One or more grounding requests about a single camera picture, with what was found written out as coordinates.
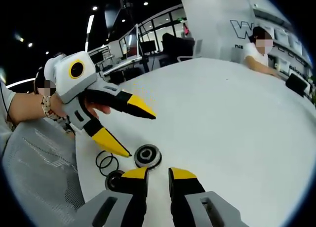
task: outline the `beaded bracelet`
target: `beaded bracelet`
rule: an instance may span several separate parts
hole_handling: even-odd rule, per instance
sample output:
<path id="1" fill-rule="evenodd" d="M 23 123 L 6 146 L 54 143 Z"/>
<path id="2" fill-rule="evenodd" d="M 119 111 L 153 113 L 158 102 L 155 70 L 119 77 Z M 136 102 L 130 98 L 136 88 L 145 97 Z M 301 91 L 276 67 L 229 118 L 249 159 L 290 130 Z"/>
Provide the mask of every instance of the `beaded bracelet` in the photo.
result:
<path id="1" fill-rule="evenodd" d="M 42 106 L 44 114 L 46 115 L 47 118 L 50 118 L 54 121 L 58 121 L 60 119 L 63 119 L 62 117 L 55 114 L 55 112 L 50 108 L 50 96 L 43 96 L 41 106 Z"/>

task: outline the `round table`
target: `round table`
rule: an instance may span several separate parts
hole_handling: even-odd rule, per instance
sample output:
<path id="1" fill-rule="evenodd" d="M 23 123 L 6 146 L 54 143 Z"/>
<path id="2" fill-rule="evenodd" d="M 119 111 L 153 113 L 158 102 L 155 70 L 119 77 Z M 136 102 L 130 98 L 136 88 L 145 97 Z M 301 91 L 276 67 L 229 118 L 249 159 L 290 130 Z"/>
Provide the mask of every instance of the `round table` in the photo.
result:
<path id="1" fill-rule="evenodd" d="M 173 226 L 168 168 L 197 175 L 236 207 L 250 227 L 279 227 L 299 207 L 316 164 L 316 110 L 275 77 L 232 62 L 192 59 L 139 76 L 121 85 L 142 96 L 156 120 L 112 110 L 101 123 L 134 154 L 157 146 L 161 165 L 149 173 L 143 226 Z M 76 136 L 79 180 L 86 202 L 105 189 L 95 165 L 100 150 Z M 118 157 L 123 171 L 133 157 Z M 115 167 L 111 164 L 108 172 Z"/>

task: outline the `human arm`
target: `human arm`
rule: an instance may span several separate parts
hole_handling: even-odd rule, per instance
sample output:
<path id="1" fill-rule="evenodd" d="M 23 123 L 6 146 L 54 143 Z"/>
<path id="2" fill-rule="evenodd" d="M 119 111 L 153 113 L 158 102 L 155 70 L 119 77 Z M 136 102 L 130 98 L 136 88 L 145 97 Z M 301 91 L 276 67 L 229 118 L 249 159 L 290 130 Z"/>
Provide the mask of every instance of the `human arm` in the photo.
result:
<path id="1" fill-rule="evenodd" d="M 6 95 L 12 95 L 12 91 L 7 89 L 1 83 L 2 91 L 4 97 Z M 8 121 L 11 121 L 14 125 L 18 125 L 20 122 L 39 119 L 46 117 L 42 108 L 42 95 L 33 95 L 27 93 L 14 93 L 13 99 L 10 104 L 6 103 L 6 108 L 8 109 L 9 116 L 7 117 Z M 58 97 L 57 94 L 54 94 L 50 98 L 51 109 L 60 117 L 65 117 L 66 114 L 62 110 L 63 102 Z M 110 108 L 107 106 L 97 105 L 93 103 L 85 103 L 88 111 L 97 117 L 97 114 L 94 109 L 98 109 L 105 114 L 110 113 Z"/>
<path id="2" fill-rule="evenodd" d="M 272 75 L 281 79 L 281 77 L 277 74 L 276 70 L 257 62 L 252 56 L 246 56 L 245 63 L 253 71 Z"/>

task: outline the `camera lens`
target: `camera lens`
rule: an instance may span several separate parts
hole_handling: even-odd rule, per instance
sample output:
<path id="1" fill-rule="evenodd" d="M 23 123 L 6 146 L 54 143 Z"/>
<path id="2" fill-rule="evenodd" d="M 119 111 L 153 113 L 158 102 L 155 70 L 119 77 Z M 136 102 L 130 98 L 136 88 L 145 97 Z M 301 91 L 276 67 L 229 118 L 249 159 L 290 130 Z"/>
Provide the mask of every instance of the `camera lens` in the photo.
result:
<path id="1" fill-rule="evenodd" d="M 71 67 L 71 75 L 74 78 L 77 78 L 77 77 L 81 76 L 82 73 L 83 73 L 83 65 L 82 65 L 82 63 L 75 63 L 75 64 L 73 64 L 73 66 Z"/>

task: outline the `dark ceiling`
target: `dark ceiling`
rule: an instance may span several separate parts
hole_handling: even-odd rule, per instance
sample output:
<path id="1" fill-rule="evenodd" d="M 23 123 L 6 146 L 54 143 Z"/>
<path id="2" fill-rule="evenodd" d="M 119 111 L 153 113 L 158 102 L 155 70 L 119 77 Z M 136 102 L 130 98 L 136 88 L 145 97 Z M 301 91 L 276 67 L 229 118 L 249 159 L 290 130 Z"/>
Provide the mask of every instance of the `dark ceiling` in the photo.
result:
<path id="1" fill-rule="evenodd" d="M 89 36 L 89 50 L 105 44 L 108 32 L 104 9 L 107 5 L 119 7 L 119 0 L 2 0 L 3 30 L 0 68 L 6 74 L 6 84 L 35 77 L 37 69 L 58 52 L 66 54 L 84 50 L 86 29 L 91 14 L 95 14 Z M 180 0 L 129 0 L 133 4 L 135 23 L 174 5 Z M 132 28 L 130 17 L 121 11 L 110 41 Z M 26 91 L 32 83 L 13 90 Z"/>

